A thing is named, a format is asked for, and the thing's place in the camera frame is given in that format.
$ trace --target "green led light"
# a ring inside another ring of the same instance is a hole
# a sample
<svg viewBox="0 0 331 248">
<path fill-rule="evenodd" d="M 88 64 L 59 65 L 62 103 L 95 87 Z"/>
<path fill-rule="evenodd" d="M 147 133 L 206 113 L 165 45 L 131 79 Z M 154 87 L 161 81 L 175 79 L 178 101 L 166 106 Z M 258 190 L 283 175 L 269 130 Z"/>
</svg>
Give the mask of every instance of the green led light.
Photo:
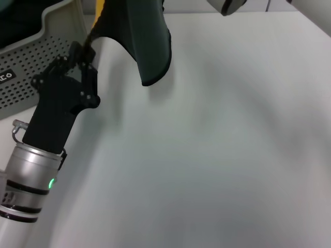
<svg viewBox="0 0 331 248">
<path fill-rule="evenodd" d="M 53 187 L 53 184 L 55 182 L 55 178 L 53 178 L 50 183 L 48 184 L 48 188 L 51 189 Z"/>
</svg>

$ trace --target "white table surface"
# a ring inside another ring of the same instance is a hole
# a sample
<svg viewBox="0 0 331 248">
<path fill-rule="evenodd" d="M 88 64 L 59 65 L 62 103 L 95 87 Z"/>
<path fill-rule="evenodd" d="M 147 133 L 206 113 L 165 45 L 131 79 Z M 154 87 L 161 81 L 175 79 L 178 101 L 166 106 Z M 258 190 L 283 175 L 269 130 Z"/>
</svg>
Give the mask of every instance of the white table surface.
<svg viewBox="0 0 331 248">
<path fill-rule="evenodd" d="M 166 20 L 173 61 L 150 88 L 96 41 L 102 103 L 28 248 L 329 248 L 331 39 L 298 12 Z M 1 168 L 32 113 L 0 122 Z"/>
</svg>

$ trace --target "white tabletop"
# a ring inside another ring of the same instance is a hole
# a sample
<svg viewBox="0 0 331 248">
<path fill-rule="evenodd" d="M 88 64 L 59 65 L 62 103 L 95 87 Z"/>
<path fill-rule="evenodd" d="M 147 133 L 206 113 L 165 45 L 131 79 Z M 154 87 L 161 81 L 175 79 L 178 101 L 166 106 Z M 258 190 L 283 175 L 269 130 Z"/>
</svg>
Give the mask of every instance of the white tabletop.
<svg viewBox="0 0 331 248">
<path fill-rule="evenodd" d="M 331 39 L 300 13 L 172 14 L 170 71 L 141 86 L 98 40 L 81 114 L 28 248 L 329 248 Z M 12 120 L 0 122 L 4 168 Z"/>
</svg>

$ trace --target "gray plastic crate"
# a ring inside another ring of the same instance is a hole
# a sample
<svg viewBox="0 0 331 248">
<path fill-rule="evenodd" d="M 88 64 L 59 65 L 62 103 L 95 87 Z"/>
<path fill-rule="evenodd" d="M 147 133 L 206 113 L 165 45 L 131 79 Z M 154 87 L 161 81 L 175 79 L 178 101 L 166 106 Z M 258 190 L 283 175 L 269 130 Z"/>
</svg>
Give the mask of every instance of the gray plastic crate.
<svg viewBox="0 0 331 248">
<path fill-rule="evenodd" d="M 73 41 L 83 43 L 87 32 L 80 0 L 64 0 L 42 13 L 42 30 L 0 50 L 0 119 L 38 103 L 30 85 L 57 55 L 68 55 Z M 69 76 L 80 80 L 77 69 Z"/>
</svg>

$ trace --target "white background wall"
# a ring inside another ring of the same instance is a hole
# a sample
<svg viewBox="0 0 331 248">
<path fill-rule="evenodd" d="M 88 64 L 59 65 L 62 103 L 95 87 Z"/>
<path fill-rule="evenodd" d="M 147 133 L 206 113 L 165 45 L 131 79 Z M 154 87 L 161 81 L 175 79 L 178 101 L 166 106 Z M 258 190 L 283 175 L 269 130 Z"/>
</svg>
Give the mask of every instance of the white background wall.
<svg viewBox="0 0 331 248">
<path fill-rule="evenodd" d="M 86 13 L 94 13 L 96 0 L 83 0 Z M 247 0 L 240 9 L 242 12 L 265 11 L 268 0 Z M 214 8 L 206 0 L 165 0 L 166 13 L 203 13 L 215 12 Z M 269 11 L 295 10 L 286 0 L 271 0 Z"/>
</svg>

